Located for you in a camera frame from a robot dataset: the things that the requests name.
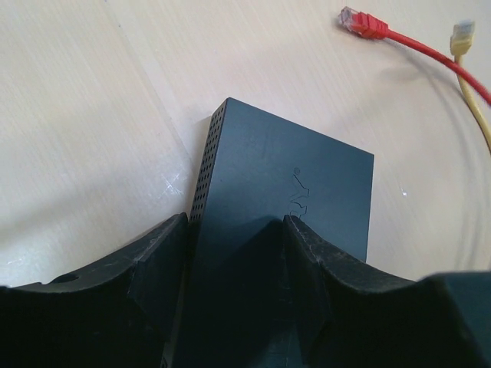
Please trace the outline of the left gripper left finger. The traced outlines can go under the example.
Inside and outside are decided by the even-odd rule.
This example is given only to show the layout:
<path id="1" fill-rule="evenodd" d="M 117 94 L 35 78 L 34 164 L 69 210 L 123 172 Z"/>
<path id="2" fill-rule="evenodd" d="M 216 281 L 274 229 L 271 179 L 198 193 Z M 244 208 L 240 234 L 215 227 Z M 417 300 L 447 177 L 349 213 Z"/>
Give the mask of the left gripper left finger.
<path id="1" fill-rule="evenodd" d="M 3 367 L 165 367 L 188 219 L 47 284 L 1 289 Z"/>

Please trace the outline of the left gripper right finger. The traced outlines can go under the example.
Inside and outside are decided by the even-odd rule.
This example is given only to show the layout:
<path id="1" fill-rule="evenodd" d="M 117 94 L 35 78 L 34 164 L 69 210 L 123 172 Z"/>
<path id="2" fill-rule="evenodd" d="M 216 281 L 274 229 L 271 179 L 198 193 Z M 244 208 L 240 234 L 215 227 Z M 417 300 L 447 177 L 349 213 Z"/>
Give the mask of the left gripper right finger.
<path id="1" fill-rule="evenodd" d="M 310 367 L 488 367 L 490 274 L 410 281 L 286 216 L 283 239 L 302 359 Z"/>

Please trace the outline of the black network switch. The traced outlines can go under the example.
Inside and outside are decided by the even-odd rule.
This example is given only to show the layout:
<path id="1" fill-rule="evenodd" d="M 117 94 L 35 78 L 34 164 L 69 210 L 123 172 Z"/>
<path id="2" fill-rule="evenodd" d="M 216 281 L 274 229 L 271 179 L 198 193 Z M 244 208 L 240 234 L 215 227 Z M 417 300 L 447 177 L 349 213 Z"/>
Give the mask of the black network switch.
<path id="1" fill-rule="evenodd" d="M 300 367 L 282 221 L 367 257 L 374 157 L 228 98 L 212 115 L 189 214 L 174 367 Z"/>

